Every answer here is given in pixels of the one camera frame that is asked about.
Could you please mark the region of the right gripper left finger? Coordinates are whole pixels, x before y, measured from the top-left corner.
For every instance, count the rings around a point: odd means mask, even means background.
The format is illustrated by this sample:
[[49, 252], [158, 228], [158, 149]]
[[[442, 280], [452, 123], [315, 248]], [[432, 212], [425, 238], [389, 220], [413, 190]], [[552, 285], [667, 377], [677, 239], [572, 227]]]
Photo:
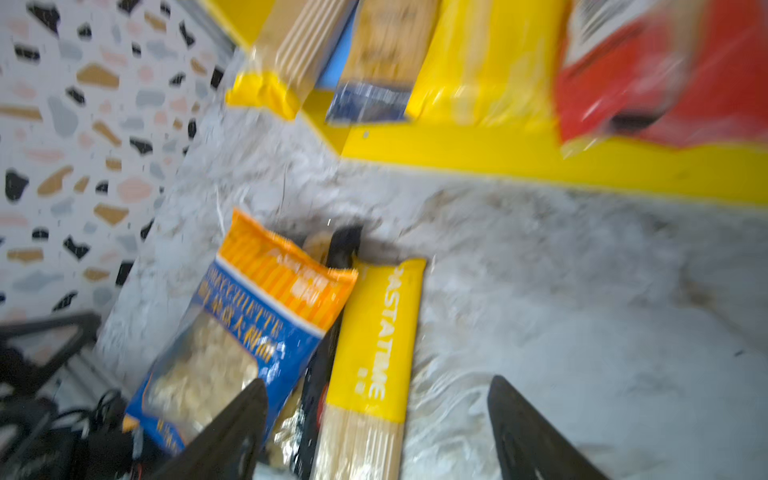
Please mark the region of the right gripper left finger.
[[153, 473], [153, 479], [250, 480], [262, 451], [268, 409], [266, 385], [251, 382], [189, 444]]

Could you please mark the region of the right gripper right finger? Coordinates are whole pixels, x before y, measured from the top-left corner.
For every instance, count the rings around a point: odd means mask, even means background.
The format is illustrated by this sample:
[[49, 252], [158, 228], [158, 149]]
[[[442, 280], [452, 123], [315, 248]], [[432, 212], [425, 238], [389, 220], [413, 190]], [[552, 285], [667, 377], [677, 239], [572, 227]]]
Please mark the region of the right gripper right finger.
[[503, 479], [607, 479], [501, 375], [487, 406]]

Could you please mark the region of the blue orange orecchiette bag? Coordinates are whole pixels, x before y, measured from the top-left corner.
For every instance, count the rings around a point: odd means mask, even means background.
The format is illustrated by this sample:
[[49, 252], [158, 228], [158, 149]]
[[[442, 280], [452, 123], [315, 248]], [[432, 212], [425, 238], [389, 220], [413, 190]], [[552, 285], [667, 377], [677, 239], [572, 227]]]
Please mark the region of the blue orange orecchiette bag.
[[328, 267], [234, 211], [181, 332], [130, 400], [127, 425], [179, 453], [250, 383], [261, 380], [267, 395], [261, 411], [271, 431], [357, 278], [352, 267]]

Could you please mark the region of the yellow Pastatime spaghetti pack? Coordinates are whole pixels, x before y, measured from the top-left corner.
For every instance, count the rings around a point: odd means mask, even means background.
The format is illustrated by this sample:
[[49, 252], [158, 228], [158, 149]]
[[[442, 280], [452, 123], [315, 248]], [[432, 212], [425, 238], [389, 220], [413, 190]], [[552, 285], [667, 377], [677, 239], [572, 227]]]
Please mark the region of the yellow Pastatime spaghetti pack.
[[357, 3], [277, 1], [226, 101], [292, 121], [315, 88]]

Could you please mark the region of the plain yellow spaghetti pack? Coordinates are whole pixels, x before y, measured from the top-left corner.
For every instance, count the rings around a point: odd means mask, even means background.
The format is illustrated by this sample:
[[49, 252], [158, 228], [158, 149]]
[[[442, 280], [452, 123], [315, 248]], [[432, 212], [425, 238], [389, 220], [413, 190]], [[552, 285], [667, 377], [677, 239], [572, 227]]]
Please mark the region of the plain yellow spaghetti pack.
[[443, 1], [406, 116], [464, 127], [554, 125], [561, 0]]

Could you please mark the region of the dark blue spaghetti pack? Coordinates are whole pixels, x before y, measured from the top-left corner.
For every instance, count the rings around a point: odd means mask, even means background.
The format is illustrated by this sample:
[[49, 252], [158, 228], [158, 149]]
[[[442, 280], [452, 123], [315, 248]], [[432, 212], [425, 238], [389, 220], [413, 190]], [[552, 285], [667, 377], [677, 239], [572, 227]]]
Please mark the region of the dark blue spaghetti pack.
[[425, 60], [440, 3], [365, 0], [358, 4], [350, 51], [326, 122], [399, 123]]

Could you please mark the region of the red spaghetti pack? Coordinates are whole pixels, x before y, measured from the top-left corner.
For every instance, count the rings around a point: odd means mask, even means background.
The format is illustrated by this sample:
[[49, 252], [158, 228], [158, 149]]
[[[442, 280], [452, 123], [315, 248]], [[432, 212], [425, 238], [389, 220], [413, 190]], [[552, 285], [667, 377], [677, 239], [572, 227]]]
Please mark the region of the red spaghetti pack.
[[554, 86], [570, 150], [767, 142], [764, 1], [574, 1]]

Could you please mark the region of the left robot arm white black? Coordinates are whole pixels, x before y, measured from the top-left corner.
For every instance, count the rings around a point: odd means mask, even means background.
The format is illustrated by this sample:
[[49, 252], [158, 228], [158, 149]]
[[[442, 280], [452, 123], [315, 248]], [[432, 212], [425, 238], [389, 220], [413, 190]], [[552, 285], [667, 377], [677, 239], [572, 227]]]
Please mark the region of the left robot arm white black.
[[2, 327], [2, 478], [145, 477], [127, 391], [92, 351], [100, 324], [84, 312]]

